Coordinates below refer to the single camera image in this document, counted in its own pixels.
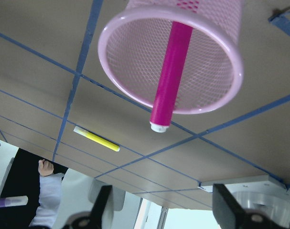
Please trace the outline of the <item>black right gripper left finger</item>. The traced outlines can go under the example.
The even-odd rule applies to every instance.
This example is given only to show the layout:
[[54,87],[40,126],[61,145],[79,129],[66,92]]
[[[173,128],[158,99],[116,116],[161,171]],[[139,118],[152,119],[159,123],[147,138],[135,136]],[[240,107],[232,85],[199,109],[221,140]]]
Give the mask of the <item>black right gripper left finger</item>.
[[110,229],[114,217],[112,186],[102,186],[89,215],[90,229]]

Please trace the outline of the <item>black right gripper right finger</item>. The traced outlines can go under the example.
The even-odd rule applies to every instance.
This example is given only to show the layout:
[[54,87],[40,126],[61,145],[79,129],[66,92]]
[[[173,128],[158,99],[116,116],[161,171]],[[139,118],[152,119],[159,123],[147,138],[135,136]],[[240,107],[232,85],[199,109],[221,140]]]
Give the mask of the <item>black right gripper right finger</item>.
[[246,214],[224,184],[213,184],[212,210],[222,229],[239,229]]

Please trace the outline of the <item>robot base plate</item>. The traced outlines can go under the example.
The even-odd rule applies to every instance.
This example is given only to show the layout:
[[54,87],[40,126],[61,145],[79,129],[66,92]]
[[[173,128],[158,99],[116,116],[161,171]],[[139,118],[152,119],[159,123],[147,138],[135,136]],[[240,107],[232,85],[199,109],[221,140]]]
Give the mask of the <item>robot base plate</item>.
[[213,184],[224,184],[231,193],[244,190],[260,193],[264,191],[276,192],[277,190],[287,191],[284,184],[270,175],[211,180],[201,182],[198,187],[206,192],[212,193]]

